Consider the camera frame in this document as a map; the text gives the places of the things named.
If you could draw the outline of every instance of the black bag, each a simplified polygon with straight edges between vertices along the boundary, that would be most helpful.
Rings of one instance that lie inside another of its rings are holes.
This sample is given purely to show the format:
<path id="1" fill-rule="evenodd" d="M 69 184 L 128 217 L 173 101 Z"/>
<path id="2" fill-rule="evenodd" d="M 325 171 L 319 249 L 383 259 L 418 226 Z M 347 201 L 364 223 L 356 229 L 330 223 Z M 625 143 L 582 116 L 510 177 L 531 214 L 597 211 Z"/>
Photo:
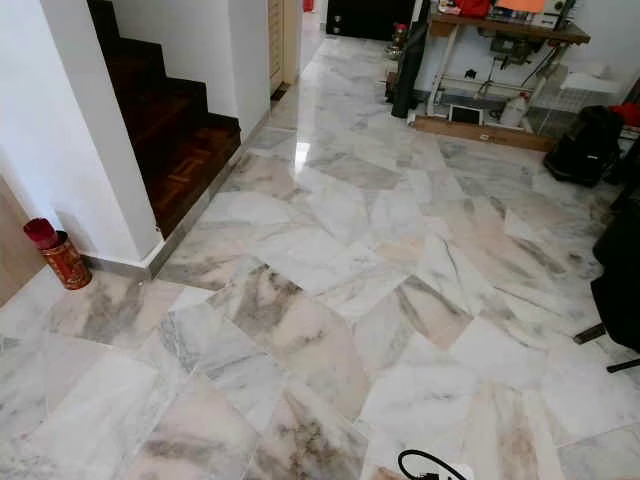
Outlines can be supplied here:
<path id="1" fill-rule="evenodd" d="M 593 187 L 619 156 L 621 115 L 601 106 L 583 108 L 544 165 L 556 180 Z"/>

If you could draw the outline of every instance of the white bottle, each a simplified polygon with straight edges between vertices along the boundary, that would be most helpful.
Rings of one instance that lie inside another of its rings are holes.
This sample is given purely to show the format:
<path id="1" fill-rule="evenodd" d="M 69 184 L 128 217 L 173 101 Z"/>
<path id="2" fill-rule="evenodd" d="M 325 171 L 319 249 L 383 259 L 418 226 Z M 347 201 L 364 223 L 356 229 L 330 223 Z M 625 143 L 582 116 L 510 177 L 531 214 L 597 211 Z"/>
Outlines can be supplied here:
<path id="1" fill-rule="evenodd" d="M 519 127 L 527 109 L 527 94 L 522 92 L 507 102 L 500 116 L 500 123 L 505 127 Z"/>

